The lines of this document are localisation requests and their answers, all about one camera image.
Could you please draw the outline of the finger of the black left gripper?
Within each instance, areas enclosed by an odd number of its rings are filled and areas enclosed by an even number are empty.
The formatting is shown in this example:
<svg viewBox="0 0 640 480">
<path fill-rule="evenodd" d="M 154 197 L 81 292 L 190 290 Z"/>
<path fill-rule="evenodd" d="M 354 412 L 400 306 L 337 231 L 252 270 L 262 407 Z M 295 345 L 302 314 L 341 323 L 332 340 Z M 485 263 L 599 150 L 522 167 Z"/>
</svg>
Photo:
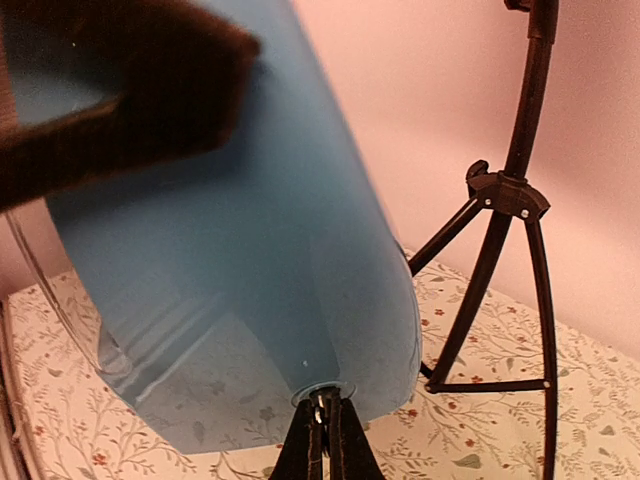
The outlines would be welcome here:
<svg viewBox="0 0 640 480">
<path fill-rule="evenodd" d="M 258 38 L 189 1 L 5 1 L 4 15 L 119 67 L 122 90 L 78 112 L 1 130 L 1 207 L 208 152 L 237 124 Z"/>
</svg>

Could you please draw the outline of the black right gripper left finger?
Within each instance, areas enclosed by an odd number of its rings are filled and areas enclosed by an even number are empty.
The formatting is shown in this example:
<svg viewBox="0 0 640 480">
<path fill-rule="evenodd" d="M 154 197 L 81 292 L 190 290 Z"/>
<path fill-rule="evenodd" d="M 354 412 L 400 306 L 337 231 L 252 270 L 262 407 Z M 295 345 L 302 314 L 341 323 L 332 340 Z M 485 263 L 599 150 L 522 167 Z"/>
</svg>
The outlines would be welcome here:
<svg viewBox="0 0 640 480">
<path fill-rule="evenodd" d="M 300 401 L 269 479 L 322 479 L 322 435 L 320 407 L 312 400 Z"/>
</svg>

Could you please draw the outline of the blue metronome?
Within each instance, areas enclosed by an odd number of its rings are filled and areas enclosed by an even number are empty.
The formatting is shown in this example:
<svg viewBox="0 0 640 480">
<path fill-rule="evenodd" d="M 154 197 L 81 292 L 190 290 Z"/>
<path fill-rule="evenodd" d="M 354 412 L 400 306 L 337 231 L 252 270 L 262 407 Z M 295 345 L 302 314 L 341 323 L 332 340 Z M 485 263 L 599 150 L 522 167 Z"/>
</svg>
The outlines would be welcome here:
<svg viewBox="0 0 640 480">
<path fill-rule="evenodd" d="M 230 139 L 1 210 L 104 381 L 179 451 L 278 443 L 316 392 L 391 413 L 420 364 L 412 280 L 293 5 L 189 2 L 261 45 Z M 1 28 L 11 125 L 122 90 L 87 47 Z"/>
</svg>

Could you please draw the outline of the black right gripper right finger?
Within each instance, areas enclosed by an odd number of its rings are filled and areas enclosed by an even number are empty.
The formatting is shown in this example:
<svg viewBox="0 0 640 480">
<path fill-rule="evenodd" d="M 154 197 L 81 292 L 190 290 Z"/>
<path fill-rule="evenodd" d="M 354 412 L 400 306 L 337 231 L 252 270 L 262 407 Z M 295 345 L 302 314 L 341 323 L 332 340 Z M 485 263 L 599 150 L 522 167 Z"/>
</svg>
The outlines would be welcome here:
<svg viewBox="0 0 640 480">
<path fill-rule="evenodd" d="M 331 480 L 384 480 L 355 407 L 334 394 L 330 400 L 328 445 Z"/>
</svg>

